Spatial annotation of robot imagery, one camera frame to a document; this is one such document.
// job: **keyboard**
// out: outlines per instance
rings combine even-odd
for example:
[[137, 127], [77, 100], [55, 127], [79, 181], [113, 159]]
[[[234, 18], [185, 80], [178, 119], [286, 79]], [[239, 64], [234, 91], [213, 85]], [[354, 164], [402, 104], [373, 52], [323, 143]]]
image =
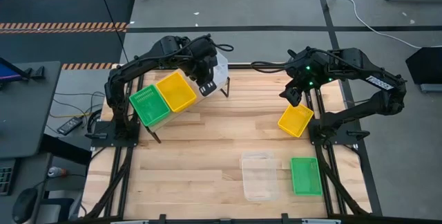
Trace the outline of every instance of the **keyboard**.
[[0, 196], [9, 196], [12, 193], [17, 167], [17, 159], [0, 160]]

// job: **clear plastic container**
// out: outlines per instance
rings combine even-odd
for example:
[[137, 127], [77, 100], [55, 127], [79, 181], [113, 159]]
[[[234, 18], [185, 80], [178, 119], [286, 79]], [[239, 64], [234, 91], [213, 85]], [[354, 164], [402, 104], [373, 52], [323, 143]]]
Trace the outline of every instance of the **clear plastic container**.
[[244, 196], [247, 200], [279, 198], [277, 162], [269, 151], [243, 152], [241, 156]]

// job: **robotic arm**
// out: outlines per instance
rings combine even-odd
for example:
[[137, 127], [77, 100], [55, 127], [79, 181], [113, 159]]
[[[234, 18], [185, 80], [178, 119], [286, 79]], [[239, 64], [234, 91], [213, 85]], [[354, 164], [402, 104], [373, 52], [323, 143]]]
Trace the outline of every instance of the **robotic arm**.
[[388, 73], [371, 63], [357, 48], [324, 51], [306, 47], [296, 54], [288, 51], [291, 58], [284, 64], [290, 81], [280, 97], [287, 98], [292, 106], [298, 106], [302, 92], [320, 88], [333, 80], [364, 80], [380, 89], [365, 103], [339, 113], [326, 112], [321, 115], [315, 134], [323, 140], [336, 135], [339, 127], [347, 122], [375, 113], [394, 115], [404, 107], [406, 81], [400, 75]]
[[157, 41], [149, 52], [112, 69], [104, 89], [106, 101], [113, 110], [116, 138], [129, 138], [128, 135], [133, 133], [131, 130], [137, 125], [129, 121], [126, 114], [128, 100], [124, 92], [125, 83], [157, 67], [177, 66], [191, 80], [196, 81], [201, 93], [206, 96], [216, 89], [213, 83], [213, 67], [218, 64], [216, 48], [233, 50], [230, 45], [215, 44], [210, 35], [192, 41], [187, 37], [166, 36]]

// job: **white cable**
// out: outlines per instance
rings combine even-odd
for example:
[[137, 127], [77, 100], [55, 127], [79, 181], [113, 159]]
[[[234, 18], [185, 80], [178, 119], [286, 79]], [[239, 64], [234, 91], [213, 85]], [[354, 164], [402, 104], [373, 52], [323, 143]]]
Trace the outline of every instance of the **white cable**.
[[[402, 39], [399, 39], [399, 38], [397, 38], [397, 37], [393, 37], [393, 36], [391, 36], [391, 35], [387, 35], [387, 34], [384, 34], [384, 33], [381, 33], [381, 32], [379, 32], [379, 31], [374, 30], [372, 27], [368, 26], [368, 24], [366, 24], [366, 23], [365, 23], [365, 22], [364, 22], [364, 21], [358, 16], [358, 13], [357, 13], [357, 11], [356, 11], [356, 3], [354, 3], [353, 0], [348, 0], [348, 1], [350, 1], [350, 2], [353, 3], [353, 10], [354, 10], [354, 15], [356, 16], [356, 18], [357, 18], [357, 19], [358, 19], [363, 25], [365, 25], [367, 28], [369, 28], [371, 31], [375, 32], [375, 33], [378, 34], [378, 35], [381, 35], [381, 36], [384, 36], [384, 37], [389, 37], [389, 38], [395, 39], [395, 40], [397, 40], [397, 41], [400, 41], [400, 42], [402, 42], [402, 43], [404, 43], [404, 44], [407, 44], [408, 46], [410, 46], [410, 47], [412, 47], [412, 48], [422, 48], [422, 47], [415, 46], [415, 45], [413, 45], [413, 44], [409, 44], [409, 43], [407, 43], [406, 41], [403, 41]], [[439, 45], [439, 46], [430, 46], [429, 48], [440, 48], [440, 47], [442, 47], [442, 45]]]

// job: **computer mouse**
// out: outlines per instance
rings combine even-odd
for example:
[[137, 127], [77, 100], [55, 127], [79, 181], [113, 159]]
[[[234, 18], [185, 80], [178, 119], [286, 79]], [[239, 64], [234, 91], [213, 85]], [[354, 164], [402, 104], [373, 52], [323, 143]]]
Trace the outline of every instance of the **computer mouse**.
[[12, 207], [12, 220], [21, 224], [29, 220], [34, 210], [35, 201], [39, 192], [35, 188], [23, 190]]

